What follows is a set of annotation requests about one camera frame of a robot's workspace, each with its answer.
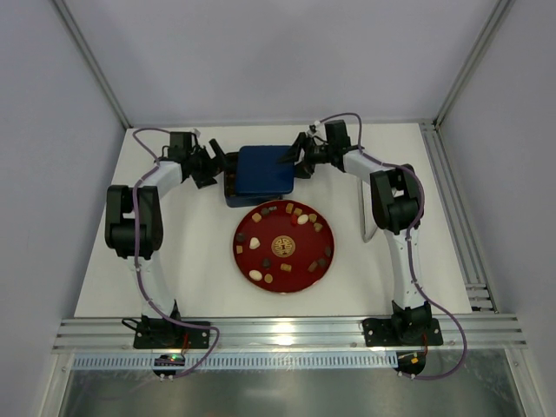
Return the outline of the blue chocolate box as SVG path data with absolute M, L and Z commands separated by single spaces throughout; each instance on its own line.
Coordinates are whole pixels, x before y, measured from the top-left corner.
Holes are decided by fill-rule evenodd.
M 241 194 L 235 190 L 235 172 L 225 171 L 223 174 L 223 191 L 226 204 L 230 208 L 254 207 L 265 202 L 282 200 L 284 195 L 258 193 L 258 194 Z

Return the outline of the blue box lid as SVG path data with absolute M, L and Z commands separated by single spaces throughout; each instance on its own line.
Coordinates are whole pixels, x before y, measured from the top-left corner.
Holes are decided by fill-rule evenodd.
M 286 195 L 293 191 L 295 166 L 279 162 L 287 145 L 243 146 L 239 150 L 235 191 L 238 195 Z

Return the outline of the metal tongs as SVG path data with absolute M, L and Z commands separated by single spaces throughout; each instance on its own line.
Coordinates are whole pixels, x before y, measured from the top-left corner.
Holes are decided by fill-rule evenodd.
M 358 202 L 361 239 L 364 243 L 369 243 L 374 238 L 378 227 L 373 218 L 370 186 L 362 180 L 358 181 Z

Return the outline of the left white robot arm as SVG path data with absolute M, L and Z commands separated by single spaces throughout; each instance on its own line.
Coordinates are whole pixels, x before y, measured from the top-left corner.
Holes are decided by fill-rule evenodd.
M 140 320 L 123 324 L 134 330 L 136 349 L 208 349 L 217 329 L 207 321 L 184 321 L 164 277 L 161 201 L 188 179 L 199 189 L 214 185 L 228 161 L 215 139 L 202 146 L 196 129 L 170 131 L 161 154 L 142 141 L 140 133 L 136 130 L 132 137 L 153 166 L 132 186 L 109 186 L 105 205 L 106 245 L 126 261 L 142 299 Z

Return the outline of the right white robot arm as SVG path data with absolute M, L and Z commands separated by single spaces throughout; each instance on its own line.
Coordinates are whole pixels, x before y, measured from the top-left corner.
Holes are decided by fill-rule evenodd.
M 352 144 L 342 120 L 326 120 L 301 132 L 278 159 L 293 163 L 295 176 L 309 179 L 317 164 L 330 164 L 370 187 L 374 223 L 387 239 L 394 277 L 393 313 L 381 323 L 388 341 L 421 344 L 432 326 L 431 302 L 418 285 L 418 231 L 424 214 L 423 187 L 410 165 L 382 162 Z

